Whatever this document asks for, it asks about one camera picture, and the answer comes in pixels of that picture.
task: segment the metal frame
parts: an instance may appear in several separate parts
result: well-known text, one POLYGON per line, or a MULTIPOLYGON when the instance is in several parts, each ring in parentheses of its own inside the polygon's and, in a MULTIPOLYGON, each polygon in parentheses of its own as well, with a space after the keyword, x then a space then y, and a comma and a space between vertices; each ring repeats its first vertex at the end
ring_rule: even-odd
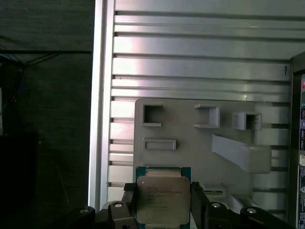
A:
POLYGON ((108 191, 114 0, 96 0, 94 21, 88 204, 100 210, 108 191))

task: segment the rectangular plastic slot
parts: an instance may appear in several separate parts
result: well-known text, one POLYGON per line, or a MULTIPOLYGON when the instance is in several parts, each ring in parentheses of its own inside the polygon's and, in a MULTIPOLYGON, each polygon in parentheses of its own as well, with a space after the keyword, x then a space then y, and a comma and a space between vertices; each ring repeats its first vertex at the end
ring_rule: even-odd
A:
POLYGON ((196 123, 194 127, 196 128, 219 128, 220 127, 220 108, 217 105, 210 104, 196 104, 195 109, 206 110, 209 113, 208 123, 196 123))
POLYGON ((143 126, 161 127, 162 104, 143 105, 143 126))
POLYGON ((225 187, 221 184, 201 184, 204 190, 204 193, 207 196, 217 196, 220 198, 224 198, 226 196, 225 187))
POLYGON ((177 142, 171 139, 143 139, 143 149, 148 150, 176 150, 177 142))
POLYGON ((233 128, 237 130, 261 130, 262 115, 257 112, 234 113, 233 128))

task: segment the gray plastic holder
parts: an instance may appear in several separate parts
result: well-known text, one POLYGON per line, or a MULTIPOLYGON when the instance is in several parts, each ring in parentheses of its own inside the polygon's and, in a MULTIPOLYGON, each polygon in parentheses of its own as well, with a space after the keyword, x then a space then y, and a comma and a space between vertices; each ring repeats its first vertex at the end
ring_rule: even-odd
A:
POLYGON ((270 173, 271 148, 248 145, 213 135, 213 152, 238 165, 247 173, 270 173))
POLYGON ((233 128, 236 130, 261 130, 262 114, 258 112, 234 113, 233 128))
POLYGON ((220 107, 212 104, 196 104, 195 109, 208 110, 209 123, 194 124, 196 128, 219 128, 220 124, 220 107))
POLYGON ((143 149, 176 150, 177 141, 171 139, 143 138, 143 149))
POLYGON ((147 103, 143 104, 142 108, 142 125, 147 127, 161 127, 162 123, 159 122, 151 122, 147 120, 148 116, 148 108, 162 108, 162 104, 156 104, 156 103, 147 103))

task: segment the metal bolt head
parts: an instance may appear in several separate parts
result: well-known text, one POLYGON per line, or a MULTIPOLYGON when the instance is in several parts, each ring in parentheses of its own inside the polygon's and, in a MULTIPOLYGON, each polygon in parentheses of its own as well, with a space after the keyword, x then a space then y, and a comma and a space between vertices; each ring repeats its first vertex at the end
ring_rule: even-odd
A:
POLYGON ((116 208, 120 208, 120 207, 122 207, 122 204, 117 203, 117 204, 114 204, 114 206, 115 206, 116 208))
POLYGON ((255 214, 257 211, 253 208, 248 208, 247 212, 251 213, 251 214, 255 214))
POLYGON ((219 204, 219 203, 213 203, 212 206, 213 206, 214 208, 220 208, 220 204, 219 204))
POLYGON ((88 212, 88 211, 89 211, 89 209, 84 208, 84 209, 82 209, 82 210, 80 211, 80 213, 86 213, 86 212, 88 212))

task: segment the square plastic slot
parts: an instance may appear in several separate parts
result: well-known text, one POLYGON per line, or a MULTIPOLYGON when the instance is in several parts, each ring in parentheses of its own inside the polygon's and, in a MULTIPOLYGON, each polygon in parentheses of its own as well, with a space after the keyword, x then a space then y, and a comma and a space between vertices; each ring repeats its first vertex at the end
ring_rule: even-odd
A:
POLYGON ((143 104, 143 126, 161 127, 160 116, 163 113, 162 104, 143 104))
POLYGON ((220 127, 220 107, 211 104, 196 104, 195 109, 208 111, 208 123, 194 124, 196 128, 219 128, 220 127))
POLYGON ((234 113, 233 128, 237 130, 261 130, 262 114, 257 112, 234 113))

